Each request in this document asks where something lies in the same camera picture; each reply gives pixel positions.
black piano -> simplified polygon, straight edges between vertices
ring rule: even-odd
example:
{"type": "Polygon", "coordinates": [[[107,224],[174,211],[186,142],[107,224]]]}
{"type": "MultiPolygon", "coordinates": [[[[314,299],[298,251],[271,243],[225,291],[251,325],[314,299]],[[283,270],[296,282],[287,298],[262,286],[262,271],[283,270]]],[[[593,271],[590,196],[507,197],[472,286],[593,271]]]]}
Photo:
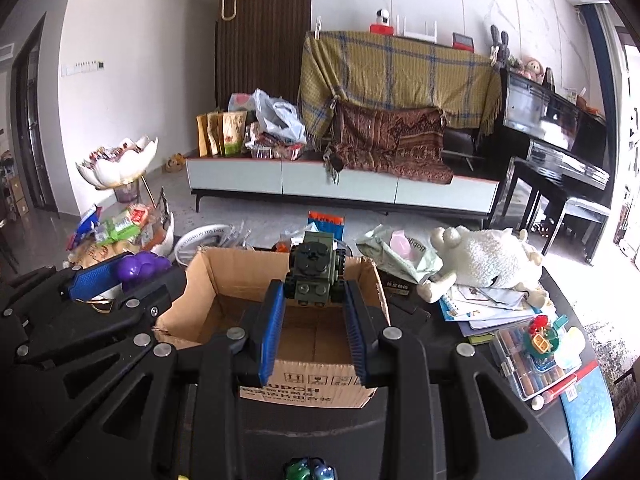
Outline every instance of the black piano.
{"type": "MultiPolygon", "coordinates": [[[[502,110],[494,134],[479,147],[485,171],[500,181],[490,218],[506,192],[518,158],[535,165],[539,173],[592,202],[607,205],[609,173],[606,165],[605,121],[529,79],[501,71],[502,110]]],[[[590,222],[565,218],[578,238],[590,222]]],[[[585,247],[588,260],[597,243],[596,232],[585,247]]]]}

yellow plaid blanket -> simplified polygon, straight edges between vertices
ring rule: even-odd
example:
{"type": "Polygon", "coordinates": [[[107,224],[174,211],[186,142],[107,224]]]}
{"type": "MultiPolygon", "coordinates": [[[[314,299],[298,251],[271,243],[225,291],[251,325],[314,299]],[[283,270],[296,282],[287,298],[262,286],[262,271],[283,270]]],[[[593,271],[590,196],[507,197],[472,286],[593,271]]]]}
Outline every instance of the yellow plaid blanket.
{"type": "Polygon", "coordinates": [[[334,97],[383,110],[433,106],[447,126],[488,135],[502,86],[489,58],[464,50],[369,32],[308,33],[298,105],[309,140],[326,133],[334,97]]]}

decorative lotus bowl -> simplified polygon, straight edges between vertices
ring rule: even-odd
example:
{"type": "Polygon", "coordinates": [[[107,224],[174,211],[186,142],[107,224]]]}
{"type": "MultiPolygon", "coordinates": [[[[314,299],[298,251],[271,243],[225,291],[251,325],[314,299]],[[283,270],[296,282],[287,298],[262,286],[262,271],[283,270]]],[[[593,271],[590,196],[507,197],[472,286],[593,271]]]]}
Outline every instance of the decorative lotus bowl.
{"type": "MultiPolygon", "coordinates": [[[[123,147],[125,144],[130,146],[133,141],[123,139],[119,146],[123,147]]],[[[99,158],[92,168],[78,163],[76,163],[76,168],[82,177],[96,189],[113,189],[130,184],[145,173],[146,168],[156,156],[158,139],[150,140],[148,137],[142,137],[135,144],[141,149],[140,152],[127,150],[119,160],[99,158]]]]}

plastic storage box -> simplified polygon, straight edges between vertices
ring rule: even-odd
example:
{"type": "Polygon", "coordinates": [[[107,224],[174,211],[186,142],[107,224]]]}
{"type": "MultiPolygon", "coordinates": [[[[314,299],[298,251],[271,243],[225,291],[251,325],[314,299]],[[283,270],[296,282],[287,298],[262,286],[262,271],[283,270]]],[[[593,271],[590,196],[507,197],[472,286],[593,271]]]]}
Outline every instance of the plastic storage box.
{"type": "MultiPolygon", "coordinates": [[[[582,363],[576,359],[574,366],[564,369],[556,365],[553,357],[535,360],[526,350],[523,337],[527,336],[529,321],[503,328],[495,333],[492,354],[511,389],[522,400],[529,400],[547,388],[559,383],[565,376],[575,372],[582,363]]],[[[561,328],[559,334],[566,333],[561,328]]]]}

white plastic bag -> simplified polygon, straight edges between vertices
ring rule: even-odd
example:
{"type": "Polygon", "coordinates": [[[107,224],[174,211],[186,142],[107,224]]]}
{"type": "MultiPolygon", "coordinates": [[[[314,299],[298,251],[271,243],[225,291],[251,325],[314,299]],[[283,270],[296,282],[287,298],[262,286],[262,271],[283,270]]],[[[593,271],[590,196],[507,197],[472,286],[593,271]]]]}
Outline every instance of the white plastic bag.
{"type": "Polygon", "coordinates": [[[298,109],[282,98],[269,97],[259,88],[253,95],[255,115],[260,129],[287,143],[306,144],[305,125],[298,117],[298,109]]]}
{"type": "Polygon", "coordinates": [[[411,245],[409,257],[398,256],[389,246],[394,230],[380,224],[357,239],[356,247],[380,269],[411,283],[421,283],[442,268],[442,260],[433,247],[416,238],[407,238],[411,245]]]}

